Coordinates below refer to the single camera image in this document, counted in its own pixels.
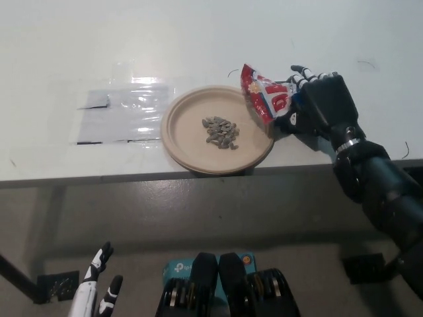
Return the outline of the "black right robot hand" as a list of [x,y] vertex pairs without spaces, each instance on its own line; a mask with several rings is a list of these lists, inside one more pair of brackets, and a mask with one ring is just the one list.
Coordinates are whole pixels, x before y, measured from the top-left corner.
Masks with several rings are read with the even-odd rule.
[[337,151],[349,142],[365,139],[358,124],[358,111],[341,75],[337,72],[314,74],[309,68],[292,65],[286,83],[295,93],[287,114],[274,124],[285,134],[319,136]]

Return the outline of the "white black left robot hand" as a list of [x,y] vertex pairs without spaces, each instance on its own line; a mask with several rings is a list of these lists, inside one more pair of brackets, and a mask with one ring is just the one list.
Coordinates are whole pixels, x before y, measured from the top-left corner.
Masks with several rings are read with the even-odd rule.
[[96,300],[98,278],[106,269],[107,261],[113,252],[111,243],[106,242],[95,254],[82,283],[79,284],[75,292],[68,316],[111,317],[122,287],[123,276],[116,275],[98,304]]

